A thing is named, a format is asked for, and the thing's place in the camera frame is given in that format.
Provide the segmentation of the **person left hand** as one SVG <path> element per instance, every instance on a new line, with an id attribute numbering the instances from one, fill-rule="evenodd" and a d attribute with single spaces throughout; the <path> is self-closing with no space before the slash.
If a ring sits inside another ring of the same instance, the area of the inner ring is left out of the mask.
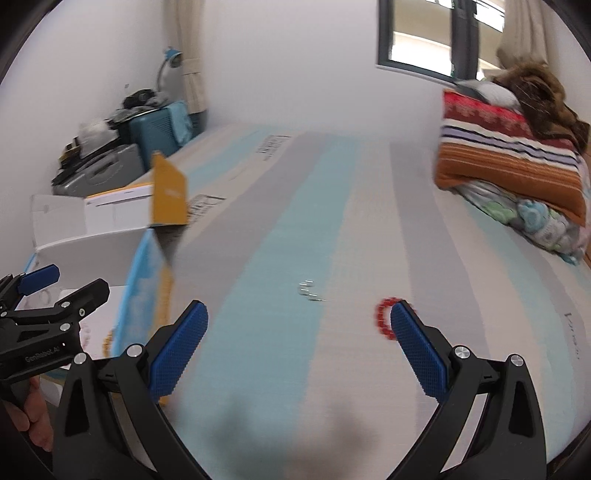
<path id="1" fill-rule="evenodd" d="M 6 411 L 19 432 L 27 432 L 32 443 L 46 452 L 53 450 L 53 428 L 47 404 L 40 389 L 40 377 L 29 380 L 26 398 L 22 407 L 2 401 Z"/>

